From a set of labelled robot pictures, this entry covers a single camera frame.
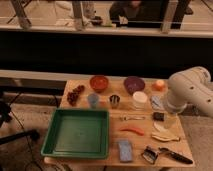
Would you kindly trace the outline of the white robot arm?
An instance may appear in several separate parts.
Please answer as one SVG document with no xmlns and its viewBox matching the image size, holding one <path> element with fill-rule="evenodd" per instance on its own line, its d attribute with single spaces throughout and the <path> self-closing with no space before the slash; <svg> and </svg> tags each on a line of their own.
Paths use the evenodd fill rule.
<svg viewBox="0 0 213 171">
<path fill-rule="evenodd" d="M 164 126 L 171 128 L 190 103 L 213 118 L 213 90 L 209 88 L 210 72 L 204 67 L 192 67 L 172 74 L 168 81 L 168 90 L 161 98 L 166 111 Z"/>
</svg>

